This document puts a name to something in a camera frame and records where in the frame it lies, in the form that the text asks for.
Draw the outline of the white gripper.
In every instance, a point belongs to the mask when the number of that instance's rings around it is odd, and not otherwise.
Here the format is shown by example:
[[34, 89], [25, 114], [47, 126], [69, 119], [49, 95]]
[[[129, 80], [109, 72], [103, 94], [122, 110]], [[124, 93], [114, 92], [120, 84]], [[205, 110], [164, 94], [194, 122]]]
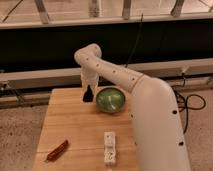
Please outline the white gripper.
[[95, 91], [99, 82], [99, 75], [90, 69], [81, 69], [81, 83], [83, 91], [87, 91], [87, 87], [90, 87], [92, 91]]

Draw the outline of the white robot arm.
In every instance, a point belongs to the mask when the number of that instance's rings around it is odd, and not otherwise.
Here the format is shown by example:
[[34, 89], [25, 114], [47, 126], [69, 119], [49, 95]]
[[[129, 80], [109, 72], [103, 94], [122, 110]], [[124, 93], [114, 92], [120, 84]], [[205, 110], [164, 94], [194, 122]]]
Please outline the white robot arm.
[[165, 81], [101, 58], [90, 44], [77, 50], [82, 86], [95, 89], [104, 77], [131, 94], [131, 120], [139, 171], [191, 171], [174, 91]]

